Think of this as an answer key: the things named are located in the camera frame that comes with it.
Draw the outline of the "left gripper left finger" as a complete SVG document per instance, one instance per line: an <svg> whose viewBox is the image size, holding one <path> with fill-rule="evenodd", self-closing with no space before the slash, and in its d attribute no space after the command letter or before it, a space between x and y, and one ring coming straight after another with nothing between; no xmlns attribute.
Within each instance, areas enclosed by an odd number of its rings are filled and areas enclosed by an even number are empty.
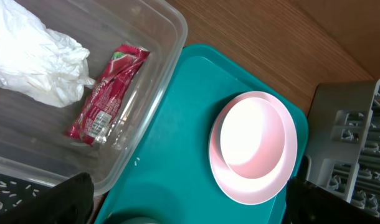
<svg viewBox="0 0 380 224"><path fill-rule="evenodd" d="M93 211L94 184L82 172L0 214L0 224L85 224Z"/></svg>

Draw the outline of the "red snack wrapper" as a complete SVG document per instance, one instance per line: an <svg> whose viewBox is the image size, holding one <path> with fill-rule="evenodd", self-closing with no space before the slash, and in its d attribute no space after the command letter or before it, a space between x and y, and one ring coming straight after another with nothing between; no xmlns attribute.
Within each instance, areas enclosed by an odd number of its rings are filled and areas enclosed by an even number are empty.
<svg viewBox="0 0 380 224"><path fill-rule="evenodd" d="M66 135L89 145L102 136L117 116L129 85L149 54L141 48L120 45Z"/></svg>

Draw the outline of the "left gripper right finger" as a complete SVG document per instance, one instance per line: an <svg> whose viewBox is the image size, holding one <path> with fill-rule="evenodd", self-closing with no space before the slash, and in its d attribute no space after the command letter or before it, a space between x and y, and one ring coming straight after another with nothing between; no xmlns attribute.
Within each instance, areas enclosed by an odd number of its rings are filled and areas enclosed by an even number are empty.
<svg viewBox="0 0 380 224"><path fill-rule="evenodd" d="M298 177L287 182L285 223L380 224L380 218Z"/></svg>

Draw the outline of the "white napkin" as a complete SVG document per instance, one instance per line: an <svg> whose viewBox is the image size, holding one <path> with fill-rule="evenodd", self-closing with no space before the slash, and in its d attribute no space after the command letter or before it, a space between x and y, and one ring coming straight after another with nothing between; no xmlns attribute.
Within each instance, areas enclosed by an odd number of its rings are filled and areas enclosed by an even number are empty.
<svg viewBox="0 0 380 224"><path fill-rule="evenodd" d="M75 39L46 28L17 2L0 0L0 88L63 108L95 83L89 55Z"/></svg>

